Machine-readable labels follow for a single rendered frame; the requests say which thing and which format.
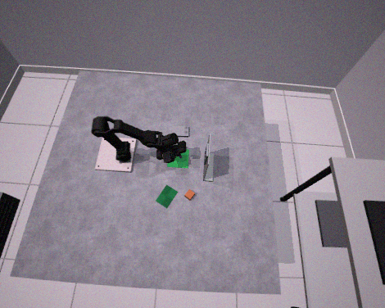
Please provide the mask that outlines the orange block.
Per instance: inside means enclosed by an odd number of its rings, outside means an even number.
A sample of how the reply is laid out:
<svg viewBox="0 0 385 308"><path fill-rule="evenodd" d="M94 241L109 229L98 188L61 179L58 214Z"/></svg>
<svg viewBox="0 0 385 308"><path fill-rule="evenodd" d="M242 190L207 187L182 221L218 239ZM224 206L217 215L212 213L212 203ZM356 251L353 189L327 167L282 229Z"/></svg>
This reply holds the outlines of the orange block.
<svg viewBox="0 0 385 308"><path fill-rule="evenodd" d="M190 201L194 195L195 193L189 189L184 196Z"/></svg>

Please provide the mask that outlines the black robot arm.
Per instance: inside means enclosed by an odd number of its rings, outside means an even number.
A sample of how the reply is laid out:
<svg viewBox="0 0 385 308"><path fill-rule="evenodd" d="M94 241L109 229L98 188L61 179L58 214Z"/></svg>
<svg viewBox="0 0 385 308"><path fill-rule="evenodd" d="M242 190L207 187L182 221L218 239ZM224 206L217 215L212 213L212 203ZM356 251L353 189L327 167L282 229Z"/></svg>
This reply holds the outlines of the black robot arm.
<svg viewBox="0 0 385 308"><path fill-rule="evenodd" d="M107 121L114 123L114 128L110 129ZM123 120L114 120L109 116L96 116L93 119L92 134L96 137L103 137L116 149L116 159L120 163L130 162L130 143L128 141L121 141L115 133L122 133L124 135L135 138L146 147L154 147L160 151L165 150L166 147L175 145L179 142L176 133L162 135L162 132L135 128L132 125L128 125ZM158 134L158 138L156 135ZM176 158L174 150L168 152L162 152L165 163L171 163Z"/></svg>

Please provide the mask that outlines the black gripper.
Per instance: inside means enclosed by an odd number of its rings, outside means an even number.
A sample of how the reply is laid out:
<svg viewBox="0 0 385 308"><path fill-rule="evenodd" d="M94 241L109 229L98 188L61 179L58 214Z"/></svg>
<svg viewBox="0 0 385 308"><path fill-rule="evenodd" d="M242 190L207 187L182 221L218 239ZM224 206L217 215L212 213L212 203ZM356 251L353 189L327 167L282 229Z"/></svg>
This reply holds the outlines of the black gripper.
<svg viewBox="0 0 385 308"><path fill-rule="evenodd" d="M187 151L186 150L186 142L185 141L178 142L175 145L166 147L165 150L163 150L163 151L160 151L160 150L157 149L156 150L156 158L158 160L162 160L163 159L162 152L168 152L169 151L169 150L166 150L166 149L172 149L172 150L174 150L175 156L181 156L180 153L184 153L184 152Z"/></svg>

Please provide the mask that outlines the green rectangular mat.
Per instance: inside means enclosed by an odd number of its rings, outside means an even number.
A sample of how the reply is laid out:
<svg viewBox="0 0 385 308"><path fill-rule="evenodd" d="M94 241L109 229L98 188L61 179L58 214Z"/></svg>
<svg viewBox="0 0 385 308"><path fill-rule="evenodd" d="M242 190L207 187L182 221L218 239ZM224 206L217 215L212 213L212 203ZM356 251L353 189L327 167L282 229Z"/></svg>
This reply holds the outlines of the green rectangular mat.
<svg viewBox="0 0 385 308"><path fill-rule="evenodd" d="M167 209L176 194L177 191L166 185L159 197L156 199L156 202Z"/></svg>

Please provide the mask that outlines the green translucent square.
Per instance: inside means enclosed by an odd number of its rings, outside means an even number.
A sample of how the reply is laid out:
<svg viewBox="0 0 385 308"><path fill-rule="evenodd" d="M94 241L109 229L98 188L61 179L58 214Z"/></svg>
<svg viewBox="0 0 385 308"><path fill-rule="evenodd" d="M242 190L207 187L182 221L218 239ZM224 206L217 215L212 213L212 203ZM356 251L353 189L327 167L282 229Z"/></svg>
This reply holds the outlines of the green translucent square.
<svg viewBox="0 0 385 308"><path fill-rule="evenodd" d="M182 158L177 156L173 162L167 164L167 167L188 168L189 149L186 150L186 152L180 153Z"/></svg>

